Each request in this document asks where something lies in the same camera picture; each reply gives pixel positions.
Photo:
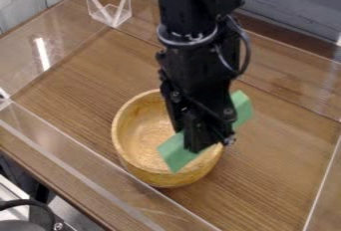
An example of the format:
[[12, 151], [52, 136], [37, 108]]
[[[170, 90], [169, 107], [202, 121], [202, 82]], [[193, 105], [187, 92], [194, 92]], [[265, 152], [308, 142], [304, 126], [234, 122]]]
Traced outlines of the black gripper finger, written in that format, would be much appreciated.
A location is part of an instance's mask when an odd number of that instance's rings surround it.
[[229, 145], [234, 141], [234, 105], [225, 107], [221, 114], [209, 114], [181, 101], [170, 105], [170, 120], [174, 131], [183, 132], [183, 148], [193, 153], [199, 153], [219, 142]]

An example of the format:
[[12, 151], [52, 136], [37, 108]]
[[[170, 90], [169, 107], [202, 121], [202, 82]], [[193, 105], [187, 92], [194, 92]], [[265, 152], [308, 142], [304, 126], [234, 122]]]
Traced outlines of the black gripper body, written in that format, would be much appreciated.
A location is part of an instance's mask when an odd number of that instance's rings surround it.
[[162, 94], [170, 110], [233, 109], [231, 82], [250, 63], [250, 41], [238, 24], [219, 24], [201, 37], [158, 27], [166, 49], [156, 54]]

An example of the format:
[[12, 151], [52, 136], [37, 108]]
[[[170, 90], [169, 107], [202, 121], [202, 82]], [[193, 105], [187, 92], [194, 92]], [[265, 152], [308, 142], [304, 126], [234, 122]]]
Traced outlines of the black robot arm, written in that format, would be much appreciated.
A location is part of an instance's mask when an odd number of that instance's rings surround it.
[[250, 63], [250, 40], [233, 12], [243, 0], [158, 0], [161, 92], [183, 148], [201, 152], [234, 137], [231, 82]]

